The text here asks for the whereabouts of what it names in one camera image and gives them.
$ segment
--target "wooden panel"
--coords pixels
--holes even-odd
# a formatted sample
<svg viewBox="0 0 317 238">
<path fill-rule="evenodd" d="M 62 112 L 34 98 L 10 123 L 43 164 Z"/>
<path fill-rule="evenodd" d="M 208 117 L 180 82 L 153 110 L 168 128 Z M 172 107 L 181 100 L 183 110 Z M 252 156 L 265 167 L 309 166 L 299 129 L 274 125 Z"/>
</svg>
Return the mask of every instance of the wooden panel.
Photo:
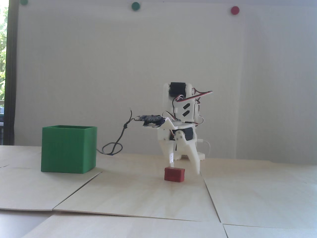
<svg viewBox="0 0 317 238">
<path fill-rule="evenodd" d="M 206 159 L 200 163 L 204 178 L 304 182 L 285 170 L 284 167 L 285 164 L 276 164 L 265 160 Z"/>
<path fill-rule="evenodd" d="M 126 216 L 217 221 L 204 180 L 188 160 L 182 183 L 164 180 L 162 157 L 121 155 L 98 159 L 103 172 L 55 209 Z"/>
<path fill-rule="evenodd" d="M 224 224 L 317 228 L 317 185 L 243 179 L 205 179 Z"/>
<path fill-rule="evenodd" d="M 41 168 L 40 146 L 0 146 L 0 167 Z"/>
<path fill-rule="evenodd" d="M 316 238 L 317 229 L 281 229 L 224 225 L 228 238 Z"/>
<path fill-rule="evenodd" d="M 21 238 L 53 213 L 0 210 L 0 237 Z"/>
<path fill-rule="evenodd" d="M 37 169 L 0 169 L 0 209 L 52 210 L 82 185 L 99 174 L 45 173 Z"/>
<path fill-rule="evenodd" d="M 221 223 L 99 215 L 53 215 L 24 238 L 226 238 Z"/>
<path fill-rule="evenodd" d="M 281 166 L 284 170 L 290 173 L 296 179 L 305 183 L 317 184 L 317 166 L 307 164 L 285 164 L 277 163 L 277 166 Z"/>
</svg>

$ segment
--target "tree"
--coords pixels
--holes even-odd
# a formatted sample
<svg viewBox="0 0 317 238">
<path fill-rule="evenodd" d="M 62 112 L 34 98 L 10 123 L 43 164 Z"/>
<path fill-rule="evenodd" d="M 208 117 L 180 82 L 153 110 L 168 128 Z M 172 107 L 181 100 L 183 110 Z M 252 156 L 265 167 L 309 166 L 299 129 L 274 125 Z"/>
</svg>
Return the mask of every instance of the tree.
<svg viewBox="0 0 317 238">
<path fill-rule="evenodd" d="M 5 58 L 7 53 L 8 7 L 4 6 L 0 10 L 0 16 L 4 17 L 3 22 L 0 24 L 0 100 L 4 100 Z"/>
</svg>

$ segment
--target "label sticker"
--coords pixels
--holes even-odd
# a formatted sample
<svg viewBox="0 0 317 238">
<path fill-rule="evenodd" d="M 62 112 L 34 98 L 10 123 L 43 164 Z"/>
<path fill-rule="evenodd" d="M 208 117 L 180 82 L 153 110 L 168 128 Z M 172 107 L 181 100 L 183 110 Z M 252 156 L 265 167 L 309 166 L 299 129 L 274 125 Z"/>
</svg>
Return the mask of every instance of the label sticker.
<svg viewBox="0 0 317 238">
<path fill-rule="evenodd" d="M 170 153 L 170 163 L 174 162 L 174 153 Z"/>
</svg>

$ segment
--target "green magnet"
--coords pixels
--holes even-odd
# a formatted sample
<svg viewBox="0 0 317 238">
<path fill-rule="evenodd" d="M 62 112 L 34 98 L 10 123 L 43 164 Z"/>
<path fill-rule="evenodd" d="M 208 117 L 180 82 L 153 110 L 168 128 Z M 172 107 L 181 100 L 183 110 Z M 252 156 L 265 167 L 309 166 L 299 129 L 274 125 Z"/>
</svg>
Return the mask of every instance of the green magnet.
<svg viewBox="0 0 317 238">
<path fill-rule="evenodd" d="M 29 3 L 29 0 L 20 0 L 22 6 L 26 6 Z"/>
<path fill-rule="evenodd" d="M 132 7 L 133 11 L 137 11 L 140 9 L 140 4 L 138 2 L 134 2 L 134 3 L 132 3 L 131 7 Z"/>
</svg>

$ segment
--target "green box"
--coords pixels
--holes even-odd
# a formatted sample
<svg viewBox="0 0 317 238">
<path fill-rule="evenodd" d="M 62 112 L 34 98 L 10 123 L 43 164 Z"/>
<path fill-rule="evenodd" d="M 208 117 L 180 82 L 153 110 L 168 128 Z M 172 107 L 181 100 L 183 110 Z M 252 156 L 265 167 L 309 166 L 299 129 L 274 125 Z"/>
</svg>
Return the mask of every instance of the green box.
<svg viewBox="0 0 317 238">
<path fill-rule="evenodd" d="M 97 127 L 42 129 L 42 172 L 84 174 L 96 167 Z"/>
</svg>

